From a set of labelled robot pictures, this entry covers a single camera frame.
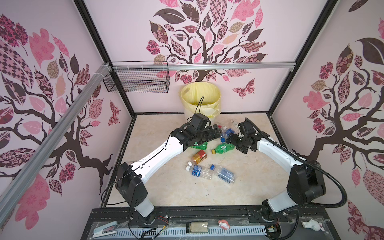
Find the green plastic bottle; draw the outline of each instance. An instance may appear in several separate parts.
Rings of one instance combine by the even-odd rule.
[[[196,149],[203,149],[203,150],[206,150],[207,149],[207,142],[201,144],[201,145],[195,145],[195,146],[191,146],[191,148],[196,148]]]
[[[217,146],[215,149],[212,149],[212,153],[213,154],[216,154],[216,153],[222,154],[222,153],[228,152],[228,151],[233,150],[233,149],[235,149],[235,145],[223,143],[223,144],[220,144],[219,146]]]

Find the butterfly decal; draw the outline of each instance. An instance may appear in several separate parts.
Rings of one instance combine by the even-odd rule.
[[[109,118],[109,121],[108,121],[108,126],[112,125],[112,124],[117,124],[119,123],[119,113],[120,113],[120,110],[118,107],[115,107],[115,104],[110,100],[109,101],[109,105],[111,106],[111,110],[112,110],[112,116]]]
[[[247,83],[247,85],[245,86],[245,88],[234,88],[232,89],[235,93],[238,93],[240,97],[242,97],[244,99],[244,96],[248,93],[253,93],[255,94],[253,91],[255,90],[255,88],[253,87],[253,85],[255,85],[255,79],[252,79],[251,81],[249,81]]]

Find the yellow trash bag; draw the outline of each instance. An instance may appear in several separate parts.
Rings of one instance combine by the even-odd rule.
[[[192,117],[196,107],[204,96],[203,103],[197,108],[201,114],[206,115],[211,124],[215,117],[221,113],[221,93],[217,86],[207,82],[194,82],[185,85],[179,92],[180,100],[184,106],[185,119]]]

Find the wall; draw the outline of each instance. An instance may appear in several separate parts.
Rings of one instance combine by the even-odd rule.
[[[342,0],[273,115],[290,149],[347,190],[348,204],[327,209],[341,239],[384,238],[383,9]],[[325,181],[316,201],[338,202]]]
[[[93,0],[86,4],[112,61],[192,64],[295,61],[325,2]],[[167,94],[127,95],[137,112],[182,112],[180,88],[192,81],[209,81],[221,90],[223,111],[267,111],[287,72],[171,72]]]
[[[74,3],[7,1],[0,18],[0,193],[102,60]],[[130,117],[101,84],[16,205],[1,239],[78,239],[109,180]]]

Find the wire basket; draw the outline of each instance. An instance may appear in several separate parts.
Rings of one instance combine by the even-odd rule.
[[[168,63],[166,61],[140,62],[153,64],[125,65],[117,66],[117,69],[113,68],[104,78],[108,92],[168,93],[170,83]]]

